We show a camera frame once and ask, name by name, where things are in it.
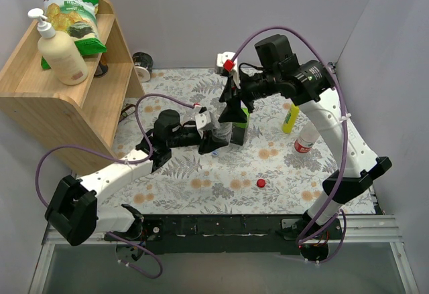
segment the wooden shelf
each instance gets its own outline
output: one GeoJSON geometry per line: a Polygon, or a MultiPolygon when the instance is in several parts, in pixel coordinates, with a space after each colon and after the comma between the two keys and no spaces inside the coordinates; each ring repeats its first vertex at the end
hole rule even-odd
{"type": "Polygon", "coordinates": [[[109,71],[105,76],[94,78],[82,108],[94,129],[108,145],[112,145],[115,138],[132,69],[132,64],[109,64],[109,71]]]}
{"type": "MultiPolygon", "coordinates": [[[[115,16],[113,14],[97,15],[97,25],[100,32],[100,40],[106,44],[112,28],[115,16]]],[[[52,70],[42,70],[40,60],[42,55],[36,51],[35,56],[28,64],[27,72],[23,75],[19,82],[16,93],[62,93],[72,98],[78,106],[82,106],[85,101],[86,94],[93,80],[93,76],[99,63],[101,54],[85,57],[86,65],[88,66],[88,78],[78,85],[65,85],[58,81],[52,70]]]]}
{"type": "MultiPolygon", "coordinates": [[[[125,96],[144,94],[112,5],[99,1],[101,41],[106,45],[109,71],[93,78],[101,54],[86,56],[88,78],[67,86],[51,70],[42,70],[33,22],[0,71],[0,109],[51,149],[80,145],[115,157],[112,150],[125,96]]],[[[55,152],[77,174],[86,175],[109,164],[106,159],[75,149],[55,152]]]]}

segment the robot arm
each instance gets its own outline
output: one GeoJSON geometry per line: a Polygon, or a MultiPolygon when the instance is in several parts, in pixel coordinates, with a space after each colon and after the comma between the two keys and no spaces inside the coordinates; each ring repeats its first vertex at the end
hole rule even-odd
{"type": "MultiPolygon", "coordinates": [[[[241,103],[252,113],[255,100],[279,93],[300,106],[322,135],[338,165],[343,152],[343,121],[347,121],[349,131],[344,177],[333,200],[307,234],[318,230],[343,204],[367,190],[374,179],[391,167],[391,162],[387,157],[378,157],[364,142],[352,121],[342,118],[339,96],[327,71],[317,61],[299,65],[284,35],[262,40],[256,43],[255,48],[262,67],[258,68],[261,72],[253,75],[242,72],[239,66],[234,66],[231,71],[225,70],[223,64],[233,53],[218,55],[216,72],[227,76],[219,99],[227,106],[219,119],[206,108],[198,107],[195,121],[181,125],[176,111],[162,111],[154,128],[147,133],[154,150],[150,160],[137,165],[112,164],[80,179],[65,177],[48,206],[46,219],[71,245],[81,244],[93,232],[114,231],[127,240],[136,239],[143,228],[143,216],[130,205],[108,208],[103,206],[103,201],[133,180],[163,166],[171,158],[171,148],[197,145],[198,152],[204,154],[228,145],[228,141],[218,139],[212,129],[219,123],[245,123],[247,116],[241,109],[241,103]]],[[[148,154],[149,146],[144,139],[123,160],[143,159],[148,154]]],[[[321,209],[338,175],[336,171],[323,182],[324,192],[303,215],[304,226],[321,209]]]]}
{"type": "MultiPolygon", "coordinates": [[[[235,85],[232,75],[234,70],[230,73],[219,65],[217,67],[219,74],[228,76],[220,99],[227,103],[227,107],[219,117],[220,123],[245,122],[241,102],[252,113],[255,100],[280,93],[285,98],[291,98],[313,122],[340,166],[344,139],[342,122],[347,121],[348,147],[344,176],[332,201],[317,219],[317,226],[312,229],[318,230],[343,204],[362,194],[373,180],[383,175],[391,167],[391,161],[388,157],[378,157],[364,142],[351,119],[343,119],[334,82],[320,62],[309,61],[299,65],[284,35],[266,38],[256,43],[255,49],[262,65],[259,68],[261,72],[248,75],[238,67],[239,86],[235,85]]],[[[339,172],[336,171],[323,182],[324,192],[304,214],[304,220],[310,221],[315,217],[330,195],[338,176],[339,172]]]]}

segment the bottle label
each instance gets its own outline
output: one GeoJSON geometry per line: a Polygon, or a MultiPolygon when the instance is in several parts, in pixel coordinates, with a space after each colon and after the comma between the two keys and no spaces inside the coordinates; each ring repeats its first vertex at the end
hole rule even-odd
{"type": "Polygon", "coordinates": [[[289,123],[290,117],[292,116],[292,112],[287,113],[286,118],[284,119],[284,124],[287,125],[289,123]]]}
{"type": "Polygon", "coordinates": [[[84,75],[80,68],[82,66],[76,63],[76,60],[72,55],[68,55],[63,58],[52,58],[47,61],[60,80],[76,81],[84,75]]]}
{"type": "Polygon", "coordinates": [[[295,140],[295,150],[299,153],[307,153],[311,150],[311,148],[313,147],[314,143],[310,143],[310,142],[306,142],[304,140],[302,140],[301,137],[298,137],[295,140]]]}

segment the bag of cassava chips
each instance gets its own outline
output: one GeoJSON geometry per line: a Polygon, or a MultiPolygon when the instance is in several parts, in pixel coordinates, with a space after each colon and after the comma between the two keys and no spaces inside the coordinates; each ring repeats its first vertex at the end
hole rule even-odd
{"type": "MultiPolygon", "coordinates": [[[[106,52],[100,42],[95,14],[99,0],[44,0],[45,16],[56,31],[65,31],[81,55],[106,52]]],[[[49,68],[42,59],[42,68],[49,68]]]]}

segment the white pump dispenser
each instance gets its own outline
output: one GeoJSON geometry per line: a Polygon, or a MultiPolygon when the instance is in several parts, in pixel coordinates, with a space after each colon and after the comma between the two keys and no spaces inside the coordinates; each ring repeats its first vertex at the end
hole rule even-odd
{"type": "Polygon", "coordinates": [[[28,17],[38,20],[38,31],[42,36],[38,49],[58,79],[66,85],[83,82],[88,76],[88,67],[72,38],[63,31],[56,31],[40,8],[30,10],[28,17]]]}

